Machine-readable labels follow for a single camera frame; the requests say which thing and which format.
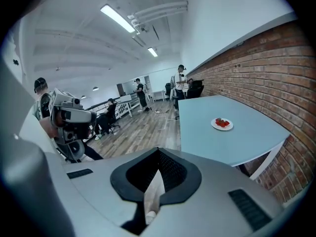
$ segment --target black pants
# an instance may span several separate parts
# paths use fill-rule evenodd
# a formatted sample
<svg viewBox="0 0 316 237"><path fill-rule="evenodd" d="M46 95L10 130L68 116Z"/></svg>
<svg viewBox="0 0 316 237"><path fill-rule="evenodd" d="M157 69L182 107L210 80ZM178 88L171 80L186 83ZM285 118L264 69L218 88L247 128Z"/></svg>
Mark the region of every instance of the black pants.
<svg viewBox="0 0 316 237"><path fill-rule="evenodd" d="M147 107L147 102L146 102L146 96L145 94L143 96L139 96L139 102L141 104L141 106L144 108L144 107Z"/></svg>
<svg viewBox="0 0 316 237"><path fill-rule="evenodd" d="M93 160L102 160L102 156L100 156L93 148L89 147L85 142L84 145L84 154L90 157ZM80 160L71 160L68 159L71 163L81 162Z"/></svg>
<svg viewBox="0 0 316 237"><path fill-rule="evenodd" d="M184 99L184 94L183 94L182 90L177 90L177 89L176 89L176 94L177 94L177 98L176 98L176 103L175 103L174 107L176 109L179 109L178 101Z"/></svg>
<svg viewBox="0 0 316 237"><path fill-rule="evenodd" d="M94 127L95 134L100 134L99 125L101 126L102 131L109 134L110 125L109 125L108 116L106 116L105 114L102 114L97 118L97 123L95 124L95 127Z"/></svg>

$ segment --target fluorescent light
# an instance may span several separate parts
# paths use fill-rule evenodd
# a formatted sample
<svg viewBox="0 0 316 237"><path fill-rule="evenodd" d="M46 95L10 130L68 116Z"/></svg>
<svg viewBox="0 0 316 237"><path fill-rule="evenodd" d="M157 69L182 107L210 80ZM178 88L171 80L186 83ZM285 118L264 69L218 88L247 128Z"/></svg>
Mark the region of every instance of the fluorescent light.
<svg viewBox="0 0 316 237"><path fill-rule="evenodd" d="M154 57L157 57L157 56L158 56L158 55L156 54L155 50L153 50L152 47L148 48L148 51L149 51L150 53L152 53L152 55L153 55Z"/></svg>
<svg viewBox="0 0 316 237"><path fill-rule="evenodd" d="M135 29L125 19L123 19L121 15L119 15L115 10L113 10L108 4L102 7L101 11L105 15L109 16L114 21L116 21L118 24L123 26L125 30L127 30L129 33L132 33L135 31Z"/></svg>

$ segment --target light blue table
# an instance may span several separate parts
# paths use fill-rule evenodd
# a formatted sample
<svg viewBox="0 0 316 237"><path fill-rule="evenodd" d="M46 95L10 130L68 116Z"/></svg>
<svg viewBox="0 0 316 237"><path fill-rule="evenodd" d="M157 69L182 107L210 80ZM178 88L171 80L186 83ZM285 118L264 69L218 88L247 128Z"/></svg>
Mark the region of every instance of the light blue table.
<svg viewBox="0 0 316 237"><path fill-rule="evenodd" d="M221 95L179 101L181 151L237 166L269 155L250 177L257 178L277 155L289 132L271 118ZM234 127L220 131L215 118L229 119Z"/></svg>

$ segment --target black shirt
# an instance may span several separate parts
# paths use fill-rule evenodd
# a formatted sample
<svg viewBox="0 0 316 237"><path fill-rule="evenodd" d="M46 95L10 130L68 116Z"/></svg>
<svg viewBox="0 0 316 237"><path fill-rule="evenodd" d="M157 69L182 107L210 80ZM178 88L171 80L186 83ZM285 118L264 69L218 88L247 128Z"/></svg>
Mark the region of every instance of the black shirt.
<svg viewBox="0 0 316 237"><path fill-rule="evenodd" d="M138 92L137 93L137 96L138 97L144 97L145 96L145 93L143 92L143 89L144 89L144 86L141 84L141 83L139 83L138 85L137 85L137 89L142 89L142 91L140 91L140 92Z"/></svg>
<svg viewBox="0 0 316 237"><path fill-rule="evenodd" d="M108 112L106 113L106 116L108 116L108 117L111 117L113 114L112 114L112 111L113 111L113 108L114 108L115 106L114 105L110 105L109 107L108 107Z"/></svg>

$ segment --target brick wall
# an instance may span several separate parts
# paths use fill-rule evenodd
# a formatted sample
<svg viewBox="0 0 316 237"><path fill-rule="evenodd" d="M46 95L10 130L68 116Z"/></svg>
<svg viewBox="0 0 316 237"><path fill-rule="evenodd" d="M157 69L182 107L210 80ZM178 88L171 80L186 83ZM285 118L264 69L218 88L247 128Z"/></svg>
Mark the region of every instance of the brick wall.
<svg viewBox="0 0 316 237"><path fill-rule="evenodd" d="M291 132L258 183L281 202L307 186L316 164L316 59L297 22L246 40L189 73L188 78L204 79L202 96L233 98ZM265 157L247 163L248 171L253 173Z"/></svg>

